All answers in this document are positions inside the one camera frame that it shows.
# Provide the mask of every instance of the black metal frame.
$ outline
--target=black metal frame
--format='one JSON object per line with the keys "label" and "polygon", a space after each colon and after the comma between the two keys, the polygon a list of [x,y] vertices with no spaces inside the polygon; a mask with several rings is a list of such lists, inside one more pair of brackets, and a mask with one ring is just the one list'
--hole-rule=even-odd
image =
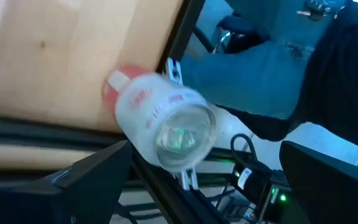
{"label": "black metal frame", "polygon": [[[158,65],[158,72],[163,70],[168,57],[175,60],[182,58],[204,2],[183,1]],[[123,134],[0,117],[0,144],[99,151],[125,139]],[[124,190],[146,187],[169,223],[228,223],[199,190],[184,191],[168,172],[148,164],[136,150],[133,151],[132,170]],[[206,160],[234,163],[231,151],[225,149],[213,149]],[[9,177],[38,178],[53,171],[17,170],[9,173]],[[228,175],[198,174],[198,182],[200,187],[223,186],[227,184]],[[3,178],[6,175],[0,172],[0,179]]]}

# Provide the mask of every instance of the green led light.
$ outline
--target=green led light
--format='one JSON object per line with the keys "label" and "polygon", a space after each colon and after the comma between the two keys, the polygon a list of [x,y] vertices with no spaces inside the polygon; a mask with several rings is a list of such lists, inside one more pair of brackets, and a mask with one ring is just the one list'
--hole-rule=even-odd
{"label": "green led light", "polygon": [[281,200],[282,202],[285,202],[285,201],[287,200],[287,197],[286,197],[285,195],[281,195],[281,196],[280,196],[280,200]]}

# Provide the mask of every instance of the blue denim jeans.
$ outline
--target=blue denim jeans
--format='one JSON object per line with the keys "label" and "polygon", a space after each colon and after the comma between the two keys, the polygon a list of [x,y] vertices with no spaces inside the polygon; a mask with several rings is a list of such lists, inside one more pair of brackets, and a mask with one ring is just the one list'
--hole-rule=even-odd
{"label": "blue denim jeans", "polygon": [[[298,104],[308,59],[333,15],[313,21],[297,14],[305,0],[226,1],[268,41],[239,54],[184,56],[184,85],[217,105],[287,119]],[[332,0],[329,6],[335,11],[344,2]]]}

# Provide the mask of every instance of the metal bracket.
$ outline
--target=metal bracket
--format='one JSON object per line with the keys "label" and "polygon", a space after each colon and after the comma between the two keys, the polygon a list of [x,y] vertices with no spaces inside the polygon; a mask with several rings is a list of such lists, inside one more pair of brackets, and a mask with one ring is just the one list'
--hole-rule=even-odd
{"label": "metal bracket", "polygon": [[173,176],[179,180],[179,184],[184,190],[198,190],[197,173],[195,168],[192,168],[191,170],[183,170],[179,173],[173,174]]}
{"label": "metal bracket", "polygon": [[163,77],[167,77],[179,85],[183,85],[179,61],[168,58],[167,62],[165,63],[165,71],[162,75]]}

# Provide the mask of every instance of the black jacket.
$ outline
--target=black jacket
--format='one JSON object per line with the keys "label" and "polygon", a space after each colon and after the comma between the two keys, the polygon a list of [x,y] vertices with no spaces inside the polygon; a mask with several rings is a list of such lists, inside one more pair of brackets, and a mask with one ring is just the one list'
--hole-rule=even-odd
{"label": "black jacket", "polygon": [[347,3],[319,40],[290,119],[225,109],[262,139],[282,140],[309,121],[358,145],[358,3]]}

